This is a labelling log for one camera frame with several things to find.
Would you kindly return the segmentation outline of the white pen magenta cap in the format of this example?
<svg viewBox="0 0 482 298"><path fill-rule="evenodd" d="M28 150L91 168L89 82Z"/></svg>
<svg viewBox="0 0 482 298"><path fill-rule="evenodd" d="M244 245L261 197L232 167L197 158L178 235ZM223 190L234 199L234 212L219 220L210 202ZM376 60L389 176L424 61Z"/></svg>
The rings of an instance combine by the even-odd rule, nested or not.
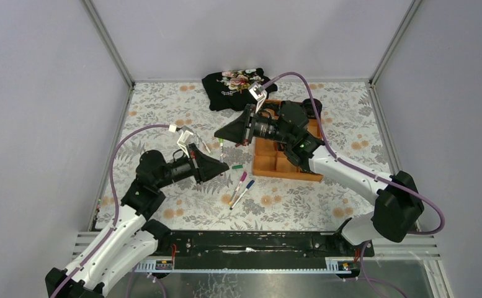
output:
<svg viewBox="0 0 482 298"><path fill-rule="evenodd" d="M241 175L241 178L240 178L240 180L239 180L239 183L238 183L237 186L235 187L235 189L234 189L234 191L233 191L233 194L232 194L231 197L230 197L230 201L229 201L229 203L228 203L229 206L231 206L231 205L233 204L233 202L234 202L234 200L235 200L235 197L236 197L238 191L240 190L240 188L241 188L244 180L246 179L246 176L247 176L247 172L244 171L244 172L242 173L242 175Z"/></svg>

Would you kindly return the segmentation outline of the white pen blue cap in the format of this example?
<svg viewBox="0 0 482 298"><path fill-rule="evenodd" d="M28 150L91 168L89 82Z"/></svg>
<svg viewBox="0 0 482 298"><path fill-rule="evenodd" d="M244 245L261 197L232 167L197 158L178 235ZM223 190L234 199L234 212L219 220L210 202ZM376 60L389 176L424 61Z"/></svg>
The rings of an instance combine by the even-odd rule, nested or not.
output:
<svg viewBox="0 0 482 298"><path fill-rule="evenodd" d="M230 210L233 210L236 207L236 205L240 202L240 200L249 191L249 189L252 187L254 183L255 183L255 180L251 180L250 182L248 182L244 190L234 199L233 203L230 205Z"/></svg>

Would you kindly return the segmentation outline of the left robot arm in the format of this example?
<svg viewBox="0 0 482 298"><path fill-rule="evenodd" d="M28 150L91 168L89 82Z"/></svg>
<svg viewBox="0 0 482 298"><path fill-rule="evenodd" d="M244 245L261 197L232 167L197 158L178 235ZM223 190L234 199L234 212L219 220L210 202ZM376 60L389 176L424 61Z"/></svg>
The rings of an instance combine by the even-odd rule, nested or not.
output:
<svg viewBox="0 0 482 298"><path fill-rule="evenodd" d="M105 297L116 283L153 254L169 229L152 219L166 196L162 188L193 177L198 184L229 170L229 166L190 144L188 155L167 162L157 150L140 156L136 176L118 210L88 247L65 269L45 276L50 297Z"/></svg>

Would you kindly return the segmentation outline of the white pen light green cap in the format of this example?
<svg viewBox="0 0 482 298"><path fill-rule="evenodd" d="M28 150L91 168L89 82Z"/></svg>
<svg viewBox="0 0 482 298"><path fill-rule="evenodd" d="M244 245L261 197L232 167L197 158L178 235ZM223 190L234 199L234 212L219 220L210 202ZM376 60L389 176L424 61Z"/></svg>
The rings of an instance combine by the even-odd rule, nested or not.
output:
<svg viewBox="0 0 482 298"><path fill-rule="evenodd" d="M220 144L220 162L223 162L223 156L224 156L224 140L222 138L219 138L219 144Z"/></svg>

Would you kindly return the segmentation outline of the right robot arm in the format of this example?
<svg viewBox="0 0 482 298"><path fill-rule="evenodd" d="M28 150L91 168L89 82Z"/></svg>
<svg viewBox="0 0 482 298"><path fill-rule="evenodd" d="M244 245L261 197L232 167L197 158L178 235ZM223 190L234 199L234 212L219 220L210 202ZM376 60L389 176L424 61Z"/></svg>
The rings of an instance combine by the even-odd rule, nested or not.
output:
<svg viewBox="0 0 482 298"><path fill-rule="evenodd" d="M304 105L297 102L282 102L275 118L257 113L255 105L248 104L237 119L218 129L214 136L241 145L249 145L253 138L280 143L293 166L321 174L368 200L374 210L350 219L338 230L351 245L376 238L402 242L424 211L413 178L402 171L377 172L331 154L325 142L308 131L309 123Z"/></svg>

